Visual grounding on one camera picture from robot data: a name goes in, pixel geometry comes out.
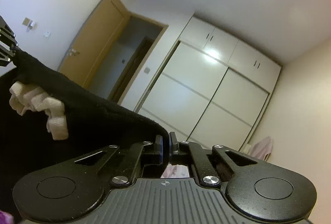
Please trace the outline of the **black sweater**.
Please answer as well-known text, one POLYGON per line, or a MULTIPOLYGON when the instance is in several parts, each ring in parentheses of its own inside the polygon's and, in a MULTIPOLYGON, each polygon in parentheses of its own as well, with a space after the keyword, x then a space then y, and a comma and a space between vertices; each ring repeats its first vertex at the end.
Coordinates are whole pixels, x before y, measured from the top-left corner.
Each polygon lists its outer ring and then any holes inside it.
POLYGON ((85 90, 23 50, 1 76, 1 214, 20 214, 12 199, 24 175, 111 144, 162 138, 160 176, 169 161, 169 135, 158 123, 85 90))

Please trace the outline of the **pink floral bed blanket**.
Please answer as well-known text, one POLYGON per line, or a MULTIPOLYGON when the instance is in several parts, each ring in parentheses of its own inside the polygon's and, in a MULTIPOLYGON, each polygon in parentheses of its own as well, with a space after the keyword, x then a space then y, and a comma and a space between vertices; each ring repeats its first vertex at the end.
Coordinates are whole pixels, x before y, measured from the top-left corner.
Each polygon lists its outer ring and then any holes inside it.
MULTIPOLYGON (((189 178, 188 167, 184 165, 171 165, 169 164, 161 178, 189 178)), ((1 190, 1 223, 19 223, 21 216, 17 212, 16 206, 12 202, 12 198, 5 197, 5 191, 1 190)))

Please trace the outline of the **hanging pink garment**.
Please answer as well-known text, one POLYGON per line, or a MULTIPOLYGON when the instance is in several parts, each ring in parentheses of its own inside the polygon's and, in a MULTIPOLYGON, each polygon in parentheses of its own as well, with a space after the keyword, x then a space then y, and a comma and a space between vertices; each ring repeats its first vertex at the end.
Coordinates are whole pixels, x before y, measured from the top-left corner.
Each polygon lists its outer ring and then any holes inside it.
POLYGON ((274 140, 265 137, 260 142, 254 144, 249 155, 259 160, 267 161, 273 150, 274 140))

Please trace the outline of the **white sliding wardrobe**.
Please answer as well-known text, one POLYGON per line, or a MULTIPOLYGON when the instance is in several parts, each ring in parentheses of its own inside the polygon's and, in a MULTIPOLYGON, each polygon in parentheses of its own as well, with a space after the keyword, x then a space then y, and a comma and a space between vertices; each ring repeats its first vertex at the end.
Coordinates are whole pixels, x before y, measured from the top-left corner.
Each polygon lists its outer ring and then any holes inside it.
POLYGON ((178 139, 243 150, 281 67, 229 33, 190 18, 139 113, 178 139))

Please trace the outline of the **wooden door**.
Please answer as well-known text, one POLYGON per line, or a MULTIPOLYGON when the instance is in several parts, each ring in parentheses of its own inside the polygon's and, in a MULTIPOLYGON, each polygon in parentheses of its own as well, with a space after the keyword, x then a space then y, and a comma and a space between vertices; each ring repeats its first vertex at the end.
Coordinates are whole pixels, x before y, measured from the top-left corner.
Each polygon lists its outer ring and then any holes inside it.
POLYGON ((75 36, 58 71, 87 89, 130 17, 121 0, 101 0, 75 36))

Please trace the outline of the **wall socket plate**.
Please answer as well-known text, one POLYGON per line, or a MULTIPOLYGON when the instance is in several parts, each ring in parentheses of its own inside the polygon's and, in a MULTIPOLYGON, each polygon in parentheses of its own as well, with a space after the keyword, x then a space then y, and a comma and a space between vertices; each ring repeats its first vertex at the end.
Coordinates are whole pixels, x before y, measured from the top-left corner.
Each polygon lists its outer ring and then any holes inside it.
POLYGON ((22 25, 28 26, 30 24, 30 19, 29 18, 24 18, 24 21, 22 22, 22 25))

